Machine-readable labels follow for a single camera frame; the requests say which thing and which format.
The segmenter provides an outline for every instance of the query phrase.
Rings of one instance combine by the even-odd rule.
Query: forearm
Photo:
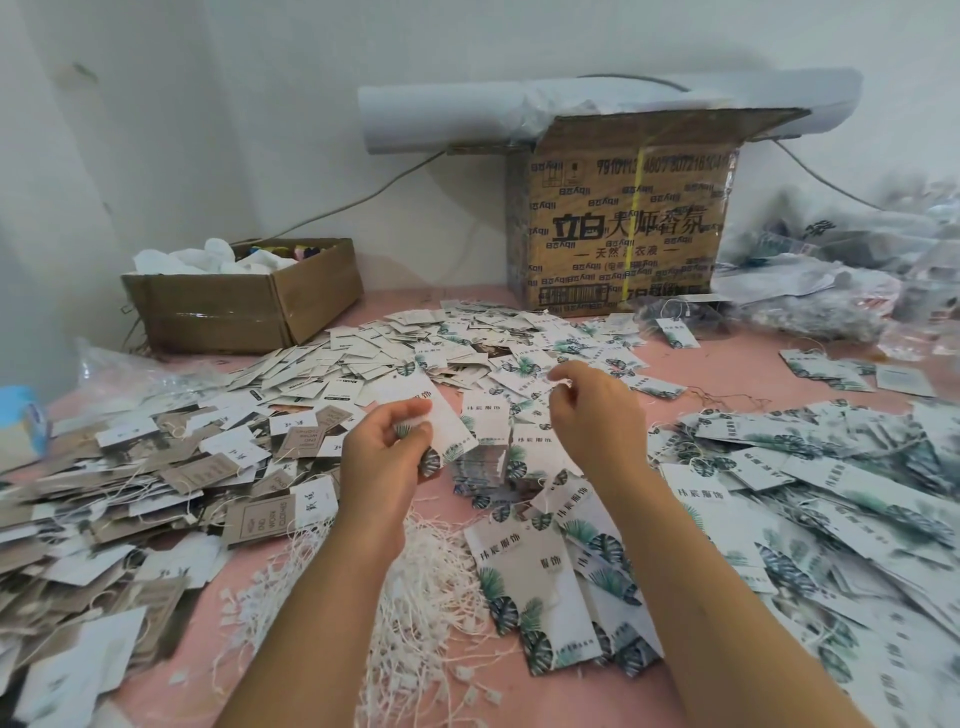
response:
[[[657,473],[604,475],[687,713],[698,726],[869,726],[697,528]]]
[[[390,566],[370,534],[335,525],[294,586],[218,725],[352,726]]]

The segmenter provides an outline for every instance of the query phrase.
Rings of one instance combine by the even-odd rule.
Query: clear plastic bag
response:
[[[84,426],[154,402],[157,413],[195,403],[224,381],[206,360],[167,365],[145,356],[112,352],[77,339],[79,366],[74,417],[59,430]]]

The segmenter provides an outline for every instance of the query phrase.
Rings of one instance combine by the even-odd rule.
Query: electrical cord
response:
[[[683,84],[678,84],[675,81],[668,81],[667,79],[661,79],[656,76],[632,76],[627,73],[590,73],[590,74],[587,74],[586,76],[578,76],[577,78],[579,79],[629,79],[631,81],[647,81],[647,82],[650,82],[651,84],[660,84],[660,85],[670,86],[670,88],[675,88],[678,91],[682,91],[683,93],[689,93],[690,91],[693,90],[692,88],[689,88]],[[841,195],[844,195],[845,197],[849,197],[854,202],[858,202],[861,205],[865,205],[867,207],[872,207],[873,209],[879,210],[880,212],[883,211],[883,207],[878,207],[873,203],[868,203],[866,200],[861,200],[859,197],[851,194],[850,192],[843,189],[842,187],[838,187],[833,182],[825,180],[821,175],[818,175],[816,172],[810,169],[806,164],[804,164],[804,162],[799,157],[797,157],[797,155],[795,155],[792,151],[790,151],[788,147],[785,147],[779,139],[771,138],[771,139],[766,139],[765,141],[772,141],[778,147],[783,149],[783,151],[786,152],[791,159],[793,159],[795,162],[797,162],[797,164],[800,165],[800,168],[803,169],[806,172],[806,174],[808,174],[810,177],[812,177],[814,180],[816,180],[820,184],[823,184],[829,187],[834,192],[839,192]]]
[[[626,74],[626,73],[589,73],[589,74],[586,74],[586,75],[584,75],[584,76],[578,76],[577,78],[581,78],[581,79],[627,79],[627,80],[630,80],[630,81],[645,81],[645,82],[648,82],[648,83],[651,83],[651,84],[660,84],[660,85],[669,86],[670,88],[674,88],[674,89],[676,89],[676,90],[678,90],[678,91],[680,91],[680,92],[682,92],[682,93],[689,93],[689,92],[692,90],[691,88],[689,88],[689,87],[687,87],[687,86],[685,86],[685,85],[683,85],[683,84],[678,84],[678,83],[676,83],[676,82],[674,82],[674,81],[668,81],[667,79],[657,78],[656,76],[633,76],[633,75]],[[785,147],[785,146],[783,145],[783,143],[782,143],[779,139],[767,139],[767,141],[772,141],[772,142],[773,142],[774,144],[776,144],[778,147],[780,147],[781,149],[783,149],[783,151],[784,151],[787,155],[789,155],[791,159],[793,159],[795,162],[797,162],[797,164],[800,165],[800,168],[803,169],[803,170],[806,172],[806,174],[808,174],[810,177],[812,177],[814,180],[816,180],[816,181],[819,182],[820,184],[823,184],[823,185],[829,187],[829,188],[832,189],[834,192],[839,192],[841,195],[844,195],[845,197],[849,197],[851,200],[853,200],[853,201],[855,201],[855,202],[858,202],[858,203],[860,203],[861,205],[864,205],[864,206],[867,206],[867,207],[871,207],[872,209],[875,209],[875,210],[880,210],[881,212],[883,211],[883,208],[882,208],[882,207],[876,206],[876,205],[874,205],[873,203],[868,203],[866,200],[861,200],[859,197],[857,197],[856,195],[852,194],[851,192],[848,192],[847,190],[843,189],[842,187],[837,186],[837,185],[834,184],[833,182],[830,182],[829,180],[824,179],[821,175],[817,174],[817,173],[814,172],[812,169],[810,169],[810,168],[809,168],[799,157],[797,157],[797,155],[794,154],[788,147]],[[422,167],[425,167],[427,164],[429,164],[430,162],[432,162],[434,159],[439,158],[439,157],[442,157],[444,154],[445,154],[445,151],[443,151],[443,152],[437,152],[437,154],[431,155],[430,157],[426,158],[424,161],[419,162],[418,164],[415,164],[414,166],[410,167],[410,168],[407,169],[407,170],[404,170],[403,172],[400,172],[400,174],[396,175],[396,177],[392,178],[389,182],[387,182],[386,184],[384,184],[382,187],[380,187],[380,188],[379,188],[378,190],[376,190],[375,192],[367,195],[366,197],[363,197],[363,198],[361,198],[361,199],[359,199],[359,200],[356,200],[356,201],[354,201],[354,202],[352,202],[352,203],[348,203],[348,204],[346,204],[346,205],[341,205],[341,206],[339,206],[339,207],[336,207],[336,208],[334,208],[334,209],[331,209],[331,210],[328,211],[328,212],[322,212],[322,213],[319,214],[319,215],[315,215],[314,217],[311,217],[311,218],[308,218],[308,219],[303,220],[303,221],[301,221],[301,222],[298,222],[298,223],[296,223],[296,225],[292,225],[291,227],[287,228],[286,230],[280,231],[280,232],[278,232],[278,233],[276,233],[276,234],[273,234],[273,235],[268,235],[267,237],[258,238],[258,239],[256,239],[256,240],[251,241],[251,242],[252,242],[253,244],[256,244],[256,243],[264,243],[264,242],[267,242],[268,240],[275,240],[275,239],[279,238],[281,235],[285,235],[285,234],[287,234],[288,232],[293,232],[294,230],[297,230],[298,228],[302,228],[304,225],[309,225],[310,223],[315,223],[315,222],[317,222],[318,220],[323,220],[325,217],[330,217],[331,215],[336,215],[336,214],[338,214],[338,213],[340,213],[340,212],[343,212],[343,211],[345,211],[345,210],[350,209],[351,207],[356,207],[356,206],[358,206],[358,205],[363,205],[365,202],[368,202],[368,201],[372,200],[374,197],[376,197],[377,195],[379,195],[381,192],[385,191],[388,187],[390,187],[390,186],[391,186],[392,184],[394,184],[395,182],[399,182],[400,180],[402,180],[402,179],[403,179],[404,177],[406,177],[407,175],[413,174],[413,173],[416,172],[418,169],[421,169]]]
[[[389,182],[387,182],[386,184],[384,184],[382,187],[380,187],[380,188],[379,188],[378,190],[376,190],[375,192],[367,195],[367,197],[363,197],[363,198],[361,198],[361,199],[359,199],[359,200],[356,200],[356,201],[354,201],[354,202],[352,202],[352,203],[347,203],[346,205],[341,205],[341,206],[339,206],[339,207],[336,207],[336,208],[334,208],[334,209],[331,209],[329,212],[322,212],[322,213],[319,214],[319,215],[315,215],[314,217],[311,217],[311,218],[308,218],[308,219],[303,220],[303,221],[301,221],[301,222],[298,222],[296,225],[293,225],[293,226],[287,228],[287,229],[284,230],[284,231],[280,231],[280,232],[278,232],[278,233],[276,233],[276,234],[274,234],[274,235],[268,235],[267,237],[261,237],[261,238],[259,238],[259,239],[257,239],[257,240],[253,240],[253,241],[250,241],[250,242],[253,243],[253,244],[256,244],[256,243],[266,242],[267,240],[275,240],[276,238],[279,238],[281,235],[285,235],[285,234],[287,234],[288,232],[293,232],[293,231],[296,230],[297,228],[302,228],[304,225],[309,225],[310,223],[315,223],[315,222],[317,222],[318,220],[323,220],[325,217],[330,217],[330,215],[336,215],[337,213],[343,212],[344,210],[348,210],[348,209],[350,209],[351,207],[356,207],[356,206],[358,206],[358,205],[363,205],[365,202],[368,202],[369,200],[372,200],[374,197],[376,197],[376,196],[379,195],[381,192],[383,192],[384,190],[386,190],[386,189],[387,189],[388,187],[390,187],[394,182],[399,182],[400,180],[402,180],[402,179],[403,179],[404,177],[406,177],[407,175],[413,174],[414,172],[416,172],[416,171],[417,171],[418,169],[420,169],[421,167],[425,167],[427,164],[429,164],[430,162],[432,162],[434,159],[439,158],[439,157],[442,157],[444,154],[446,154],[446,150],[443,150],[442,152],[438,152],[438,153],[435,154],[435,155],[431,155],[430,157],[426,158],[424,161],[419,162],[418,164],[415,164],[414,166],[410,167],[410,168],[407,169],[407,170],[404,170],[403,172],[400,172],[400,174],[396,175],[396,177],[394,177],[393,179],[391,179]]]

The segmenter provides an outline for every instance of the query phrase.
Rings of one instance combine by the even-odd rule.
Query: brown cardboard box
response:
[[[155,351],[264,353],[302,344],[363,295],[353,241],[282,239],[323,248],[269,276],[123,276]],[[236,243],[238,254],[250,243]]]
[[[739,147],[809,112],[558,117],[507,157],[507,279],[529,308],[616,310],[709,291]]]

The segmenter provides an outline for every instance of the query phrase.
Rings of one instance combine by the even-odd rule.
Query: yellow tape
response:
[[[634,198],[630,203],[630,244],[627,246],[627,253],[623,259],[623,288],[620,291],[620,301],[627,300],[630,294],[628,282],[630,280],[630,265],[634,260],[634,240],[636,239],[637,215],[640,207],[640,181],[643,179],[643,147],[636,152],[636,173],[634,174]]]

